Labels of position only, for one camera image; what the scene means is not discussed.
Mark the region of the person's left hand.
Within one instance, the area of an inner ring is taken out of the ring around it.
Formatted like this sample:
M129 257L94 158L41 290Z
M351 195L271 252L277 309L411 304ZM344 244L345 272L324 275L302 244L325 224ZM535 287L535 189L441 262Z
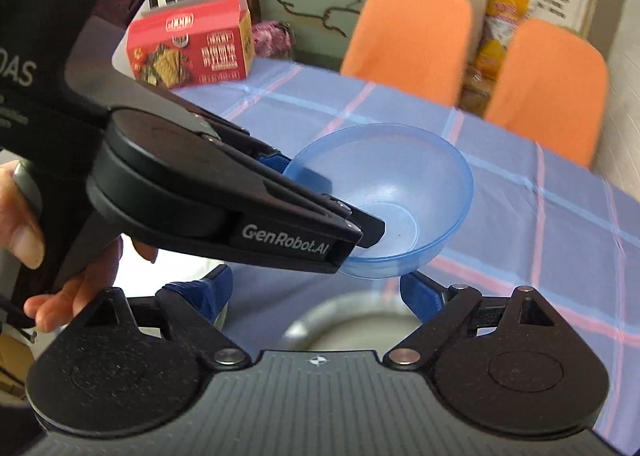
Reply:
M43 232L44 256L39 268L28 268L9 251L1 251L1 320L16 329L35 321L23 311L27 299L54 294L102 254L120 235L90 204L81 179L62 179L55 172L22 160L12 181L35 213Z

